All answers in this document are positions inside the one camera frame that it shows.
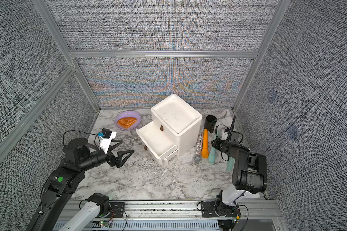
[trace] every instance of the black cable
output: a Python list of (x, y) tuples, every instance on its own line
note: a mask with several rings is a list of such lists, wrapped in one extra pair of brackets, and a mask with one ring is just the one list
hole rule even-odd
[(218, 137), (218, 135), (217, 135), (217, 127), (218, 127), (218, 126), (221, 126), (221, 125), (222, 125), (222, 126), (225, 126), (227, 129), (229, 129), (226, 125), (223, 125), (223, 124), (219, 124), (219, 125), (216, 126), (216, 131), (215, 131), (216, 138), (219, 139), (220, 141), (222, 141), (222, 140), (221, 140), (221, 139)]
[(43, 212), (43, 200), (42, 200), (42, 195), (43, 195), (43, 189), (44, 189), (44, 186), (46, 184), (48, 179), (45, 180), (43, 186), (41, 187), (41, 191), (40, 191), (40, 206), (41, 206), (41, 210)]
[(204, 200), (204, 201), (199, 201), (199, 202), (198, 202), (198, 204), (197, 204), (197, 210), (199, 210), (199, 211), (201, 211), (201, 210), (198, 209), (198, 205), (199, 205), (200, 203), (202, 203), (202, 202), (209, 202), (209, 200), (208, 200), (208, 201), (205, 201), (205, 200)]
[(125, 227), (124, 227), (121, 231), (124, 231), (125, 228), (126, 228), (126, 225), (127, 225), (127, 214), (126, 214), (125, 210), (124, 210), (124, 213), (125, 213), (125, 215), (126, 215), (126, 224), (125, 224)]
[(247, 212), (248, 212), (248, 214), (247, 214), (247, 221), (245, 222), (244, 226), (241, 228), (240, 231), (242, 231), (242, 230), (245, 228), (245, 226), (247, 225), (247, 222), (248, 222), (248, 218), (249, 218), (249, 210), (248, 210), (248, 207), (245, 206), (245, 208), (247, 208)]
[(63, 146), (65, 146), (65, 144), (64, 144), (64, 135), (65, 135), (67, 132), (80, 132), (80, 133), (84, 133), (84, 134), (89, 134), (89, 135), (97, 136), (96, 134), (93, 134), (93, 133), (81, 132), (81, 131), (77, 131), (77, 130), (68, 130), (68, 131), (66, 131), (65, 133), (63, 133)]
[(80, 201), (80, 203), (79, 203), (79, 208), (81, 209), (81, 203), (83, 202), (83, 201), (86, 201), (87, 199), (83, 199), (82, 201)]
[(94, 144), (95, 144), (95, 146), (97, 146), (97, 143), (95, 142), (95, 141), (96, 141), (96, 139), (97, 139), (97, 137), (98, 137), (98, 140), (99, 140), (99, 145), (100, 145), (100, 138), (99, 138), (99, 136), (95, 136), (95, 138), (94, 138)]
[(222, 154), (223, 154), (223, 152), (221, 152), (221, 158), (222, 158), (224, 161), (226, 161), (226, 162), (227, 162), (227, 161), (229, 161), (229, 160), (230, 160), (230, 156), (227, 156), (227, 160), (225, 160), (225, 159), (223, 158), (223, 155), (222, 155)]

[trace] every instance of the purple plate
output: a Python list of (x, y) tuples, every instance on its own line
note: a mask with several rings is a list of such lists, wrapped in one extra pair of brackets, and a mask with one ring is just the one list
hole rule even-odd
[[(117, 123), (117, 121), (119, 121), (119, 120), (122, 119), (122, 118), (126, 118), (126, 117), (133, 117), (133, 118), (136, 118), (137, 121), (136, 121), (133, 125), (131, 125), (131, 127), (129, 127), (129, 128), (123, 128), (123, 127), (121, 127), (121, 126)], [(119, 129), (121, 129), (121, 130), (131, 130), (131, 129), (134, 129), (134, 128), (136, 128), (136, 127), (140, 124), (140, 122), (141, 122), (141, 116), (140, 116), (140, 114), (139, 114), (138, 112), (135, 112), (134, 110), (128, 110), (128, 111), (126, 111), (126, 112), (123, 112), (123, 113), (119, 114), (119, 115), (116, 117), (116, 120), (114, 121), (114, 123), (116, 124), (116, 126), (117, 126)]]

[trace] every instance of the open drawer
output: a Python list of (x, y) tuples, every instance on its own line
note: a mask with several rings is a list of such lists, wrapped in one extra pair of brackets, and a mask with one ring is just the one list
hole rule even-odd
[(152, 121), (140, 129), (136, 129), (136, 133), (141, 141), (146, 145), (148, 152), (159, 163), (163, 164), (163, 159), (171, 156), (175, 151), (177, 153), (177, 146), (155, 125)]

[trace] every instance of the black bracket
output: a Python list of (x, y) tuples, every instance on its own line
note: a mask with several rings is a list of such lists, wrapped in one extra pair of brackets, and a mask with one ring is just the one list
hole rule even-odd
[(239, 208), (234, 207), (234, 210), (231, 210), (223, 216), (221, 211), (215, 209), (215, 203), (215, 201), (202, 201), (200, 203), (200, 207), (202, 208), (202, 217), (237, 217), (240, 214)]
[(109, 205), (111, 206), (109, 214), (102, 216), (99, 215), (97, 218), (111, 218), (113, 215), (113, 218), (122, 218), (125, 211), (125, 203), (124, 202), (109, 202)]

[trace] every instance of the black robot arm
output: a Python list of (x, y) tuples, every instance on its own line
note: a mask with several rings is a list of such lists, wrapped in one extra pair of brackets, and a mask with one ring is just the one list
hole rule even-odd
[(119, 151), (117, 157), (111, 151), (122, 141), (110, 146), (107, 153), (97, 146), (88, 143), (86, 138), (76, 138), (64, 146), (65, 158), (54, 170), (42, 187), (40, 205), (33, 215), (26, 231), (51, 231), (66, 203), (76, 191), (79, 183), (85, 178), (85, 171), (108, 163), (111, 167), (122, 167), (134, 153), (133, 150)]

